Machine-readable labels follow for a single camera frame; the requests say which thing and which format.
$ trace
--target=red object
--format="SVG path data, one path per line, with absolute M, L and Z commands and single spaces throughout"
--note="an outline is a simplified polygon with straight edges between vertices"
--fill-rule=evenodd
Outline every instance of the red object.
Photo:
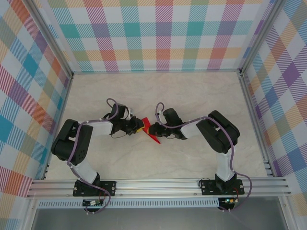
M 145 128 L 143 129 L 143 131 L 144 131 L 148 136 L 150 136 L 152 139 L 154 139 L 157 143 L 161 144 L 160 141 L 158 140 L 158 138 L 157 138 L 156 136 L 153 136 L 153 135 L 148 134 L 148 128 L 149 128 L 149 126 L 150 126 L 150 122 L 149 122 L 148 118 L 145 117 L 145 118 L 142 119 L 142 121 L 143 121 L 143 123 L 144 123 L 144 125 L 145 125 Z

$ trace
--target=robotic arm base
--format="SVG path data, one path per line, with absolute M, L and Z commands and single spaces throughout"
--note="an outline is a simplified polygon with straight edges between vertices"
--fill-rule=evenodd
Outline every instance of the robotic arm base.
M 200 180 L 199 186 L 203 196 L 208 195 L 243 195 L 244 187 L 242 180 L 236 178 L 236 174 L 228 181 L 221 180 L 215 175 L 215 180 Z
M 106 189 L 111 196 L 115 196 L 116 190 L 116 181 L 101 181 L 100 175 L 97 173 L 97 176 L 92 183 L 93 185 Z M 101 190 L 96 189 L 86 183 L 83 183 L 80 180 L 77 180 L 74 185 L 72 196 L 101 196 L 103 197 L 104 194 Z

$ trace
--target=enclosure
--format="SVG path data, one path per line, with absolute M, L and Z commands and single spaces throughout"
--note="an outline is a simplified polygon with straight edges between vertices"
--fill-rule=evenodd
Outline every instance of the enclosure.
M 0 0 L 0 31 L 0 229 L 306 228 L 305 0 Z M 107 98 L 151 124 L 158 102 L 183 122 L 222 113 L 253 183 L 244 202 L 239 178 L 241 210 L 202 195 L 217 169 L 203 136 L 141 131 L 91 139 L 88 161 L 117 185 L 87 216 L 51 145 L 67 119 L 109 113 Z

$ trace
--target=checkered fabric wall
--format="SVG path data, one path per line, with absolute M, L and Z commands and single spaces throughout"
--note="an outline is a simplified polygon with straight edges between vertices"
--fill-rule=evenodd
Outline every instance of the checkered fabric wall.
M 93 72 L 237 69 L 270 0 L 35 1 L 72 68 Z
M 21 0 L 0 0 L 0 230 L 40 179 L 69 82 Z
M 307 0 L 288 0 L 246 77 L 279 176 L 307 225 Z
M 249 44 L 248 44 L 248 47 L 247 47 L 247 49 L 245 50 L 245 53 L 244 53 L 244 55 L 243 55 L 243 57 L 242 57 L 242 59 L 241 59 L 241 62 L 240 62 L 240 64 L 239 64 L 238 69 L 241 69 L 241 68 L 242 68 L 242 66 L 243 66 L 243 64 L 244 64 L 244 62 L 245 62 L 245 60 L 246 60 L 246 58 L 247 58 L 247 56 L 248 56 L 248 54 L 249 54 L 249 52 L 250 52 L 250 49 L 251 49 L 251 48 L 253 47 L 253 45 L 255 44 L 255 41 L 256 41 L 257 38 L 258 38 L 259 32 L 261 31 L 262 26 L 264 25 L 265 20 L 268 18 L 269 14 L 270 14 L 270 12 L 271 12 L 271 9 L 272 9 L 272 7 L 273 7 L 273 5 L 274 5 L 275 2 L 276 2 L 276 0 L 270 0 L 270 3 L 268 4 L 268 6 L 267 6 L 267 8 L 266 8 L 266 10 L 265 10 L 265 12 L 264 12 L 264 14 L 263 14 L 263 16 L 262 16 L 260 22 L 259 22 L 259 24 L 258 24 L 258 26 L 257 26 L 257 29 L 255 30 L 255 32 L 254 32 L 254 34 L 253 34 L 253 36 L 252 36 L 252 39 L 250 40 L 250 42 L 249 42 Z

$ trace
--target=black mounting plate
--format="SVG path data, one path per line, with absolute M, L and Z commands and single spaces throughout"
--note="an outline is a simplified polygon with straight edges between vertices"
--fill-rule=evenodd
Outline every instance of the black mounting plate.
M 215 180 L 201 180 L 199 182 L 199 185 L 201 187 L 201 194 L 203 196 L 207 196 L 207 195 L 223 195 L 221 193 L 221 191 L 219 190 L 219 188 L 216 187 Z M 243 195 L 245 193 L 244 192 L 244 187 L 243 187 L 242 180 L 236 179 L 234 181 L 234 183 L 233 183 L 233 188 L 236 188 L 238 190 L 238 194 L 239 195 Z M 237 195 L 237 193 L 236 193 L 235 189 L 231 189 L 231 190 L 229 190 L 228 193 L 226 193 L 224 195 Z
M 106 189 L 111 196 L 115 196 L 116 181 L 100 181 L 95 184 L 98 187 Z M 104 196 L 99 189 L 93 188 L 79 180 L 76 181 L 72 196 Z

